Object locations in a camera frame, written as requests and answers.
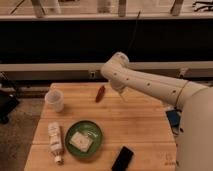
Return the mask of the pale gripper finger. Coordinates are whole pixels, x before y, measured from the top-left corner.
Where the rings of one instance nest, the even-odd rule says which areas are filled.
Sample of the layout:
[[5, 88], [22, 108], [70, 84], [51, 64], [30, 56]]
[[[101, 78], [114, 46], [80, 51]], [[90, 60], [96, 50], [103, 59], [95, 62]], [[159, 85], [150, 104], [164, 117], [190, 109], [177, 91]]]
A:
[[126, 102], [126, 99], [125, 99], [123, 93], [119, 93], [119, 95], [120, 95], [120, 97], [122, 98], [122, 100], [123, 100], [124, 102]]

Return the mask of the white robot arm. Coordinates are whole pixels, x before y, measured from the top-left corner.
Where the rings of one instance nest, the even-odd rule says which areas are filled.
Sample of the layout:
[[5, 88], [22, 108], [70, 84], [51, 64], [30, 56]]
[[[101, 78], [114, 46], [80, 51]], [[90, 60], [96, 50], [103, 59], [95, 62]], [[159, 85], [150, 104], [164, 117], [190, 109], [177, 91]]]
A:
[[129, 87], [181, 111], [175, 171], [213, 171], [213, 87], [134, 71], [122, 52], [102, 65], [101, 74], [119, 93]]

